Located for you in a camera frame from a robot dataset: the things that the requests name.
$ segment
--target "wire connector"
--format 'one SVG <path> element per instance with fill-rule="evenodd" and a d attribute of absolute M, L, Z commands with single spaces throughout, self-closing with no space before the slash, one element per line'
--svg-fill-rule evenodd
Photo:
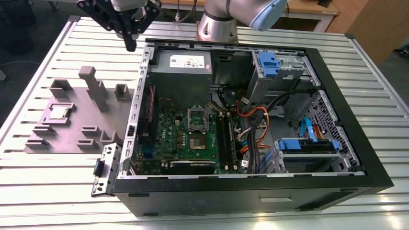
<path fill-rule="evenodd" d="M 178 20 L 180 20 L 180 13 L 177 12 L 174 16 L 174 21 L 178 22 Z"/>

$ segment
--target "metal bracket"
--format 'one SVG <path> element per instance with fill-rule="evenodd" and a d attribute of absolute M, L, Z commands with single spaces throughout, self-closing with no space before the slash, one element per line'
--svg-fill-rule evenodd
<path fill-rule="evenodd" d="M 94 164 L 94 184 L 92 197 L 113 196 L 113 184 L 116 179 L 118 161 L 121 156 L 121 146 L 116 143 L 105 145 L 101 158 Z"/>

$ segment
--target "aluminum table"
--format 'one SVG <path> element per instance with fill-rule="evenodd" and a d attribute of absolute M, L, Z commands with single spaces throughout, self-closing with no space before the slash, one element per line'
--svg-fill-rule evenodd
<path fill-rule="evenodd" d="M 72 17 L 0 129 L 0 226 L 101 229 L 409 229 L 409 109 L 354 39 L 343 34 L 253 31 L 241 43 L 317 48 L 383 163 L 394 187 L 311 212 L 136 218 L 117 198 L 90 198 L 98 154 L 26 154 L 25 141 L 52 94 L 53 79 L 94 66 L 105 87 L 136 85 L 148 37 L 196 40 L 193 24 L 154 22 L 128 53 L 116 34 Z"/>

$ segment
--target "white label sticker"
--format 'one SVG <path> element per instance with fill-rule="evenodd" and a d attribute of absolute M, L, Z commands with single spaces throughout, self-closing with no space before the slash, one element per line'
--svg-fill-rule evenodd
<path fill-rule="evenodd" d="M 322 11 L 322 14 L 331 14 L 331 15 L 335 15 L 335 14 L 337 14 L 337 12 Z"/>
<path fill-rule="evenodd" d="M 172 68 L 205 68 L 204 60 L 204 56 L 172 55 L 169 66 Z"/>
<path fill-rule="evenodd" d="M 241 161 L 241 167 L 247 168 L 247 167 L 249 167 L 249 162 L 245 161 L 245 160 L 242 160 L 242 161 Z"/>

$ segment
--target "red cable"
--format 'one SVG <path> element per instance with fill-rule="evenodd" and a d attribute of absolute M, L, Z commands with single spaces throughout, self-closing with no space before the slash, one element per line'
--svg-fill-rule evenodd
<path fill-rule="evenodd" d="M 150 90 L 150 97 L 152 97 L 152 99 L 150 99 L 150 107 L 149 107 L 149 114 L 148 114 L 148 120 L 146 120 L 145 128 L 142 130 L 141 135 L 138 135 L 138 138 L 142 136 L 142 134 L 148 130 L 148 124 L 149 124 L 149 120 L 150 120 L 150 116 L 152 116 L 152 111 L 153 111 L 153 89 L 152 89 L 152 86 L 149 86 L 149 90 Z"/>

